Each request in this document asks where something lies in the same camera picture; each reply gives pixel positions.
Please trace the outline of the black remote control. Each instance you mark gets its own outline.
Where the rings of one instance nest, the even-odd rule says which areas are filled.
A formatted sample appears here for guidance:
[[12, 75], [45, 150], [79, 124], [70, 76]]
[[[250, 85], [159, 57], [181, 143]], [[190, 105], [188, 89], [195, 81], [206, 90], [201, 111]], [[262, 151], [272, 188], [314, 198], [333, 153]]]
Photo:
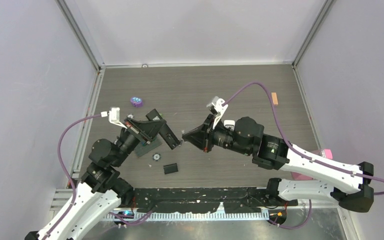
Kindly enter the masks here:
[[[148, 112], [145, 116], [150, 121], [164, 120], [163, 116], [155, 108]], [[167, 123], [161, 127], [159, 135], [163, 138], [171, 150], [174, 150], [181, 143]]]

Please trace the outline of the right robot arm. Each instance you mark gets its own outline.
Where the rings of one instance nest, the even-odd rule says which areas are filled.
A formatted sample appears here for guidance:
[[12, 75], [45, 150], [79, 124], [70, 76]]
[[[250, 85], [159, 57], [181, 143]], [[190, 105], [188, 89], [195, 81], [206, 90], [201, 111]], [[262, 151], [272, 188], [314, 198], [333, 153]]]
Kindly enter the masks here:
[[209, 114], [200, 126], [183, 133], [184, 141], [205, 153], [214, 146], [251, 156], [252, 163], [266, 170], [294, 172], [310, 180], [272, 178], [265, 198], [271, 205], [297, 199], [336, 201], [346, 210], [367, 213], [374, 203], [374, 189], [362, 175], [374, 172], [368, 162], [347, 164], [306, 151], [282, 138], [264, 133], [264, 126], [248, 116], [228, 128]]

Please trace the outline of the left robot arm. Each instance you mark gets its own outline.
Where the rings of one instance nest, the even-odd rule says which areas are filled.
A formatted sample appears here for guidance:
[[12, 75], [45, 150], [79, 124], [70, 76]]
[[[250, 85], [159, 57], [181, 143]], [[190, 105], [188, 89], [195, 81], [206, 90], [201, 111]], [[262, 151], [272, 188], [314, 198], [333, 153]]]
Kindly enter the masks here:
[[81, 240], [115, 208], [128, 207], [134, 188], [120, 177], [117, 168], [141, 142], [151, 142], [166, 125], [164, 119], [127, 118], [116, 141], [95, 141], [88, 156], [91, 163], [72, 189], [72, 197], [46, 226], [29, 232], [25, 239]]

